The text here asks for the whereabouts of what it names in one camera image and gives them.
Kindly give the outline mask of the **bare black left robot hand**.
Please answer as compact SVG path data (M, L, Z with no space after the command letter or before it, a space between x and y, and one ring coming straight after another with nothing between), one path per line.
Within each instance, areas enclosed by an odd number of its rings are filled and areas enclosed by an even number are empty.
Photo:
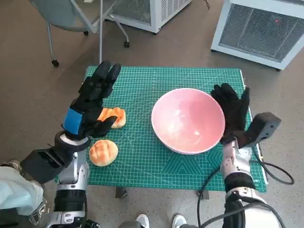
M71 103L62 127L71 140L85 137L103 137L111 129L117 117L111 115L98 120L103 108L103 99L107 98L121 71L120 64L111 65L103 61L92 76L88 76L78 90L79 96Z

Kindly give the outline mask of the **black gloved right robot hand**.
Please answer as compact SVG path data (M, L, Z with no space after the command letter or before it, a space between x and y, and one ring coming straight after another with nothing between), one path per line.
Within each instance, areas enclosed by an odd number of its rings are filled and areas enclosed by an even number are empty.
M225 130L220 142L225 145L234 140L238 147L246 146L246 116L249 108L249 91L246 87L242 96L238 97L235 90L228 83L214 85L211 96L220 105L225 117Z

